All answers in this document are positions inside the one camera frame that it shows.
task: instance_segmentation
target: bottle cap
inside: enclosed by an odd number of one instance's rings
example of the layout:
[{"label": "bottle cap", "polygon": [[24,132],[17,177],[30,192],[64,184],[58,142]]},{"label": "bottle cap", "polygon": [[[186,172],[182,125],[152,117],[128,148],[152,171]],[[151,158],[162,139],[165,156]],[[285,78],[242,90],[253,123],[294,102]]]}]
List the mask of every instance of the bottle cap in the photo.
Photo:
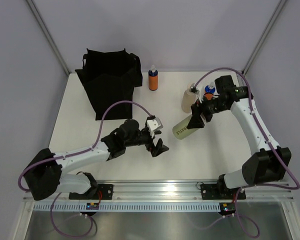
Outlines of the bottle cap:
[{"label": "bottle cap", "polygon": [[151,68],[150,68],[150,69],[151,69],[151,72],[153,72],[153,73],[156,72],[156,67],[155,67],[155,65],[151,65]]},{"label": "bottle cap", "polygon": [[192,87],[193,83],[189,83],[188,86],[187,86],[187,89],[186,89],[186,93],[188,95],[195,95],[194,92],[190,91],[190,88]]},{"label": "bottle cap", "polygon": [[215,88],[215,83],[212,81],[212,82],[210,82],[210,84],[209,84],[209,88],[210,89],[214,89]]}]

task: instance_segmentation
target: black bag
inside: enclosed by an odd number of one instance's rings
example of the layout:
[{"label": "black bag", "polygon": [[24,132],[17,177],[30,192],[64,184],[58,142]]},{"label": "black bag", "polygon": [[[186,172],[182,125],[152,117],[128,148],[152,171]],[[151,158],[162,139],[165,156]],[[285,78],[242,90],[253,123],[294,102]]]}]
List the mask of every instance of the black bag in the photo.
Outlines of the black bag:
[{"label": "black bag", "polygon": [[[110,105],[122,100],[132,101],[135,87],[142,86],[140,59],[133,53],[128,54],[126,49],[115,52],[87,49],[82,62],[82,69],[75,72],[96,113],[96,120],[101,120]],[[132,104],[113,107],[105,119],[132,119]]]}]

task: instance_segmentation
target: white wall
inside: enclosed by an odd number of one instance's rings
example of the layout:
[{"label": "white wall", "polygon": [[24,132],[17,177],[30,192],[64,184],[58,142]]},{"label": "white wall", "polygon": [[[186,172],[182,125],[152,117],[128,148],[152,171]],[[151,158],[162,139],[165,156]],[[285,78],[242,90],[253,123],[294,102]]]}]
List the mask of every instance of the white wall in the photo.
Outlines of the white wall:
[{"label": "white wall", "polygon": [[24,0],[0,0],[0,240],[23,197],[17,179],[48,146],[66,83]]},{"label": "white wall", "polygon": [[[247,74],[271,134],[289,147],[300,181],[300,0],[289,1]],[[293,192],[300,212],[300,190]]]},{"label": "white wall", "polygon": [[126,48],[143,70],[243,69],[279,0],[34,0],[72,71],[86,48]]}]

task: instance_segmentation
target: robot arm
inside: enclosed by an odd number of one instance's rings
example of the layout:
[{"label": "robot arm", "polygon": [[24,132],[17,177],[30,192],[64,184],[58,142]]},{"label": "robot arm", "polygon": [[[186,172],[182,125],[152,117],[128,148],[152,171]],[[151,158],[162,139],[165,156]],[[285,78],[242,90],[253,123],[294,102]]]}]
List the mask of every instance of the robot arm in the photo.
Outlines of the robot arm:
[{"label": "robot arm", "polygon": [[87,172],[83,174],[69,174],[86,165],[105,162],[123,155],[126,147],[145,145],[156,157],[169,148],[163,145],[160,138],[154,145],[155,135],[161,134],[163,125],[159,118],[150,116],[145,127],[139,130],[136,120],[128,119],[119,128],[103,137],[95,148],[85,147],[69,152],[52,153],[49,148],[41,150],[28,166],[49,158],[57,160],[40,164],[30,169],[24,179],[27,182],[34,200],[43,200],[53,193],[77,193],[87,199],[92,198],[98,189],[98,183]]},{"label": "robot arm", "polygon": [[[213,114],[231,110],[242,127],[251,151],[251,157],[243,164],[242,169],[219,177],[217,182],[219,190],[238,189],[239,187],[281,180],[286,171],[274,156],[251,114],[248,88],[235,86],[230,75],[216,79],[215,85],[219,95],[211,100],[203,97],[202,101],[198,100],[191,106],[192,117],[187,128],[203,128],[205,123],[211,121]],[[252,106],[252,111],[268,135],[269,142],[275,147],[283,162],[288,165],[291,158],[289,148],[281,148],[269,133],[253,99]]]}]

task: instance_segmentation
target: small bottle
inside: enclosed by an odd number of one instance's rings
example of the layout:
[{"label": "small bottle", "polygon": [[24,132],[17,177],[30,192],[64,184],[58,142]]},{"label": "small bottle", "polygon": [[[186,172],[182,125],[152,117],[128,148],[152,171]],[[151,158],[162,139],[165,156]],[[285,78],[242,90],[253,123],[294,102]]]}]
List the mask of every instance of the small bottle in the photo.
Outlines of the small bottle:
[{"label": "small bottle", "polygon": [[183,93],[183,98],[181,101],[181,109],[186,114],[191,113],[191,105],[196,101],[196,94],[190,91],[191,83],[187,86],[187,89]]},{"label": "small bottle", "polygon": [[212,81],[209,85],[205,86],[204,88],[204,96],[206,99],[211,100],[214,96],[214,93],[216,91],[215,83]]},{"label": "small bottle", "polygon": [[192,115],[187,116],[185,119],[183,119],[181,122],[179,122],[177,125],[175,125],[172,128],[173,135],[181,140],[185,137],[188,137],[190,134],[193,134],[195,131],[197,131],[199,128],[191,128],[188,129],[187,126],[190,122]]},{"label": "small bottle", "polygon": [[149,70],[149,89],[151,91],[155,91],[158,89],[158,71],[156,70],[155,65],[151,66],[151,69]]}]

